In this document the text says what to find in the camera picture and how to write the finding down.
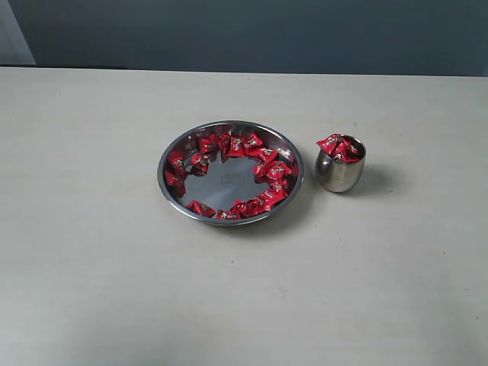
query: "stainless steel cup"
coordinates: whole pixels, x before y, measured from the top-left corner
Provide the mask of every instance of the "stainless steel cup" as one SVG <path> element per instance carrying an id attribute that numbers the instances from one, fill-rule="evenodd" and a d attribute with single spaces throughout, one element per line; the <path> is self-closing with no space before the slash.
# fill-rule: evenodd
<path id="1" fill-rule="evenodd" d="M 356 141 L 361 160 L 357 162 L 338 162 L 320 150 L 315 162 L 315 179 L 324 189 L 334 193 L 346 192 L 358 183 L 364 168 L 366 148 L 352 136 L 344 135 Z"/>

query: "wrapped candy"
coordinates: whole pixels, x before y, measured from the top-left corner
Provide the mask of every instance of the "wrapped candy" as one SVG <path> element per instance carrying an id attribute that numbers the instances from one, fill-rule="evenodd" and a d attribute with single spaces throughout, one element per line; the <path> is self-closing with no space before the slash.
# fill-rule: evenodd
<path id="1" fill-rule="evenodd" d="M 206 204 L 202 204 L 201 202 L 195 200 L 190 202 L 186 208 L 205 217 L 212 217 L 215 214 L 215 210 L 212 207 L 208 207 Z"/>

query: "stainless steel plate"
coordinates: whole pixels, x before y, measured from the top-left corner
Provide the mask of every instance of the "stainless steel plate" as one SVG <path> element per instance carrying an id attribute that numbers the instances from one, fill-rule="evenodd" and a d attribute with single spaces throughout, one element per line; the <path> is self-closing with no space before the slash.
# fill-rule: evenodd
<path id="1" fill-rule="evenodd" d="M 249 137 L 256 133 L 263 140 L 269 149 L 277 149 L 281 161 L 297 172 L 296 178 L 291 180 L 288 196 L 272 210 L 254 217 L 247 217 L 241 220 L 218 220 L 200 216 L 185 206 L 192 200 L 196 200 L 217 209 L 229 210 L 235 200 L 248 201 L 268 188 L 266 183 L 257 184 L 254 181 L 252 168 L 258 163 L 254 159 L 229 158 L 225 163 L 220 162 L 220 154 L 217 160 L 209 166 L 208 173 L 204 177 L 189 175 L 185 180 L 186 194 L 177 197 L 171 186 L 165 182 L 164 171 L 169 167 L 169 153 L 174 150 L 181 150 L 185 156 L 185 166 L 190 165 L 191 157 L 197 153 L 198 140 L 202 137 L 209 137 L 212 133 L 218 135 L 228 132 L 232 135 Z M 303 181 L 303 161 L 297 148 L 279 132 L 260 124 L 245 122 L 241 120 L 225 120 L 213 122 L 195 127 L 183 133 L 168 146 L 158 166 L 158 183 L 162 193 L 168 201 L 183 214 L 212 225 L 235 226 L 246 223 L 253 223 L 262 220 L 278 212 L 297 195 Z"/>

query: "wall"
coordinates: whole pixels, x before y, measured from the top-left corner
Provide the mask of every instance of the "wall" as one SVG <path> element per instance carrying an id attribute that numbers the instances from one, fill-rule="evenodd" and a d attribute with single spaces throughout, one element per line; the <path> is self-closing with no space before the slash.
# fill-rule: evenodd
<path id="1" fill-rule="evenodd" d="M 481 75 L 485 0 L 10 0 L 40 65 Z"/>
<path id="2" fill-rule="evenodd" d="M 7 0 L 0 0 L 0 65 L 33 65 L 32 53 Z"/>

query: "red candy wrapper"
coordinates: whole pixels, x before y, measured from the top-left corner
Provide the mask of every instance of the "red candy wrapper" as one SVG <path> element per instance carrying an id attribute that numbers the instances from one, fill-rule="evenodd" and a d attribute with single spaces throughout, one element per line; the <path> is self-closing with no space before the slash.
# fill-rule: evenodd
<path id="1" fill-rule="evenodd" d="M 251 210 L 251 207 L 249 206 L 249 204 L 247 202 L 243 202 L 240 200 L 237 200 L 236 202 L 234 202 L 234 206 L 232 207 L 231 210 L 236 210 L 239 213 L 239 215 L 241 215 L 242 217 L 253 216 L 252 210 Z"/>
<path id="2" fill-rule="evenodd" d="M 200 154 L 208 154 L 219 149 L 219 139 L 215 133 L 200 139 Z"/>
<path id="3" fill-rule="evenodd" d="M 252 168 L 254 172 L 254 180 L 256 183 L 264 183 L 266 181 L 266 173 L 270 168 L 269 163 L 258 164 Z"/>
<path id="4" fill-rule="evenodd" d="M 260 158 L 263 162 L 270 162 L 278 157 L 279 152 L 277 150 L 261 148 L 247 151 L 246 154 L 247 156 Z"/>
<path id="5" fill-rule="evenodd" d="M 178 197 L 183 197 L 186 193 L 184 179 L 172 174 L 171 172 L 165 171 L 166 184 L 173 187 L 176 190 L 176 195 Z"/>
<path id="6" fill-rule="evenodd" d="M 217 219 L 219 220 L 239 220 L 242 219 L 241 215 L 235 207 L 228 211 L 219 210 L 217 212 Z"/>
<path id="7" fill-rule="evenodd" d="M 270 162 L 265 173 L 268 178 L 274 181 L 278 181 L 289 174 L 291 174 L 291 169 L 284 162 Z"/>
<path id="8" fill-rule="evenodd" d="M 287 191 L 288 191 L 288 180 L 287 179 L 281 179 L 280 181 L 272 181 L 269 184 L 269 189 L 268 191 L 271 191 L 273 193 L 279 193 L 281 192 L 284 193 L 284 196 L 287 197 Z"/>
<path id="9" fill-rule="evenodd" d="M 284 200 L 286 197 L 287 196 L 286 193 L 284 193 L 284 190 L 281 190 L 279 193 L 265 191 L 258 196 L 258 198 L 264 201 L 264 209 L 266 211 L 270 211 L 274 205 Z"/>
<path id="10" fill-rule="evenodd" d="M 215 214 L 215 210 L 212 207 L 208 207 L 206 204 L 202 204 L 201 202 L 195 200 L 190 202 L 186 208 L 205 217 L 212 217 Z"/>
<path id="11" fill-rule="evenodd" d="M 230 137 L 230 148 L 227 156 L 233 158 L 242 158 L 246 156 L 244 152 L 244 137 L 242 136 L 231 136 Z"/>
<path id="12" fill-rule="evenodd" d="M 202 154 L 194 154 L 191 157 L 190 164 L 193 165 L 191 168 L 191 174 L 198 177 L 204 176 L 208 171 L 208 156 Z"/>
<path id="13" fill-rule="evenodd" d="M 325 140 L 317 141 L 317 144 L 327 156 L 338 162 L 358 162 L 361 160 L 360 149 L 357 142 L 340 133 L 334 133 Z"/>
<path id="14" fill-rule="evenodd" d="M 260 197 L 256 197 L 251 199 L 250 201 L 247 201 L 247 204 L 249 207 L 249 217 L 262 214 L 266 211 L 266 202 Z"/>
<path id="15" fill-rule="evenodd" d="M 247 202 L 237 200 L 231 210 L 237 210 L 242 217 L 253 217 L 265 212 L 265 201 L 259 197 Z"/>
<path id="16" fill-rule="evenodd" d="M 230 148 L 230 135 L 227 132 L 222 133 L 218 137 L 217 143 L 220 148 L 220 161 L 226 162 L 227 153 L 229 152 L 229 148 Z"/>
<path id="17" fill-rule="evenodd" d="M 169 165 L 175 170 L 175 174 L 178 176 L 186 176 L 188 172 L 185 169 L 185 158 L 182 152 L 179 151 L 171 151 L 168 155 L 168 162 Z"/>
<path id="18" fill-rule="evenodd" d="M 246 152 L 260 146 L 262 146 L 262 140 L 255 133 L 251 133 L 251 136 L 244 142 L 244 150 Z"/>

